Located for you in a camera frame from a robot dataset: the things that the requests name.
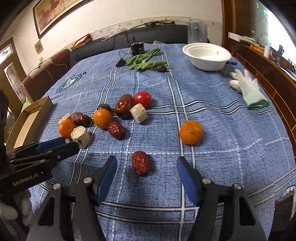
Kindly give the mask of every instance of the white cylinder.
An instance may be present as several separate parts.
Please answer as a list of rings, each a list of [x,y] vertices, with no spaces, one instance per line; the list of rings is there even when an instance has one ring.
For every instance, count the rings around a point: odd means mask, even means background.
[[[269,54],[270,54],[270,47],[268,45],[265,45],[264,48],[264,57],[269,58]]]

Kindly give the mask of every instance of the brown box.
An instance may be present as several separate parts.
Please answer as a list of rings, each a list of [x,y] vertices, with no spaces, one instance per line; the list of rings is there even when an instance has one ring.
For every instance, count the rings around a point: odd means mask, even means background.
[[[37,134],[52,107],[52,101],[49,96],[46,96],[25,108],[8,137],[6,150],[35,142]]]

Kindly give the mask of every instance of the white wall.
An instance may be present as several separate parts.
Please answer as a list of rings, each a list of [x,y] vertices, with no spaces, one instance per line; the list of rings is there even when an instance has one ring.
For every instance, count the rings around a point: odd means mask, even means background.
[[[40,57],[46,60],[85,34],[117,23],[161,16],[223,22],[221,0],[93,0],[67,15],[50,29],[41,38],[44,50],[38,55],[34,47],[38,36],[33,18],[33,7],[37,2],[38,0],[34,0],[17,16],[0,41],[2,44],[13,37],[26,73],[38,65]],[[220,42],[222,31],[215,29],[209,34],[209,39],[210,37],[215,40],[218,38]]]

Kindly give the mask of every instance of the metal screw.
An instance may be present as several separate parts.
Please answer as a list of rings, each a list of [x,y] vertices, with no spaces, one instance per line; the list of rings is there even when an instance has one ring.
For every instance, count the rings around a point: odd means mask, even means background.
[[[83,180],[84,183],[91,183],[92,179],[90,177],[87,177]]]
[[[240,184],[238,184],[238,183],[235,183],[235,184],[233,185],[233,187],[234,187],[235,189],[241,189],[241,188],[242,188],[242,186],[241,186]]]
[[[204,179],[202,180],[202,182],[203,182],[204,184],[209,184],[209,183],[211,183],[211,180],[208,179],[208,178],[204,178]]]
[[[61,184],[56,183],[56,184],[54,184],[53,188],[54,188],[54,190],[57,190],[57,189],[61,188]]]

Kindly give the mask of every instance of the bowl rim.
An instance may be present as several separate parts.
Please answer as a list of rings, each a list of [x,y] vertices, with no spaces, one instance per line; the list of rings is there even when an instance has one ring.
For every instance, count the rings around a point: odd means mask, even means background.
[[[185,46],[182,48],[182,51],[183,51],[184,54],[186,54],[187,56],[189,56],[189,57],[191,57],[191,58],[194,58],[194,59],[200,59],[200,60],[211,61],[211,62],[224,62],[224,61],[230,60],[231,57],[232,57],[231,53],[230,53],[227,49],[225,49],[225,48],[223,48],[223,47],[221,47],[221,46],[219,46],[219,45],[209,44],[209,43],[192,43],[192,44],[188,44],[188,45],[185,45]],[[193,55],[191,55],[190,53],[188,53],[188,49],[191,48],[191,47],[194,47],[194,46],[209,46],[210,48],[211,48],[211,46],[212,46],[212,47],[215,46],[215,47],[218,47],[218,48],[220,48],[221,50],[223,50],[223,51],[224,51],[226,54],[228,54],[230,57],[226,57],[226,58],[224,58],[224,59],[220,59],[220,60],[213,60],[213,59],[206,59],[206,58],[198,58],[198,57],[193,56]]]

